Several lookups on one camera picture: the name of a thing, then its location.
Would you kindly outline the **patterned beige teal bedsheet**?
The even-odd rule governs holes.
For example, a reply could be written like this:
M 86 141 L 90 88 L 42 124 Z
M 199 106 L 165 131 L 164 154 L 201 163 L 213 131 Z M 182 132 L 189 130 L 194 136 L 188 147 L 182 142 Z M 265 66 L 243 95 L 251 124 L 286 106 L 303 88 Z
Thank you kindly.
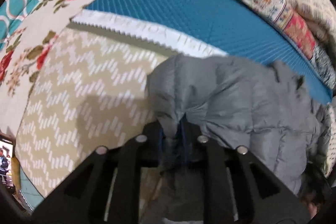
M 21 195 L 32 209 L 94 147 L 118 147 L 151 121 L 147 75 L 173 52 L 145 34 L 173 39 L 189 55 L 282 60 L 305 77 L 316 100 L 331 99 L 298 51 L 238 0 L 106 1 L 116 11 L 113 26 L 70 24 L 49 36 L 51 49 L 34 74 L 15 149 Z

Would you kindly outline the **smartphone with lit screen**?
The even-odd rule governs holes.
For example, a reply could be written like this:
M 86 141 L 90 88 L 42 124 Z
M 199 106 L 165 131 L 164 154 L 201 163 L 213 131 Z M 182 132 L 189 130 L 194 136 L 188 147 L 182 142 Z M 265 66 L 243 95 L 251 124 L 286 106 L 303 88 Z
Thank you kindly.
M 13 183 L 13 173 L 11 159 L 13 157 L 14 145 L 10 139 L 5 138 L 1 135 L 0 140 L 1 145 L 1 183 L 10 192 L 15 193 L 15 185 Z

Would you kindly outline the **white red floral pillow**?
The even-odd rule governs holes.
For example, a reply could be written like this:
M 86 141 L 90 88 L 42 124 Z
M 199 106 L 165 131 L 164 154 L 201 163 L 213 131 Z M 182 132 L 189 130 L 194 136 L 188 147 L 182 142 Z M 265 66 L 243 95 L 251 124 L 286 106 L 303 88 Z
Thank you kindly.
M 94 0 L 41 0 L 1 50 L 1 133 L 15 136 L 47 53 L 70 20 Z

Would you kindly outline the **grey puffer jacket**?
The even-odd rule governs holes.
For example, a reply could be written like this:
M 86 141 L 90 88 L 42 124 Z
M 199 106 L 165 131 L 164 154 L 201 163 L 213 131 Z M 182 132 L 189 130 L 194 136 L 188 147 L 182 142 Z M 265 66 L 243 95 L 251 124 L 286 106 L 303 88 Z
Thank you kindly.
M 236 57 L 168 58 L 147 78 L 149 102 L 168 138 L 182 118 L 230 148 L 246 146 L 311 208 L 308 162 L 322 165 L 330 135 L 325 107 L 281 61 Z

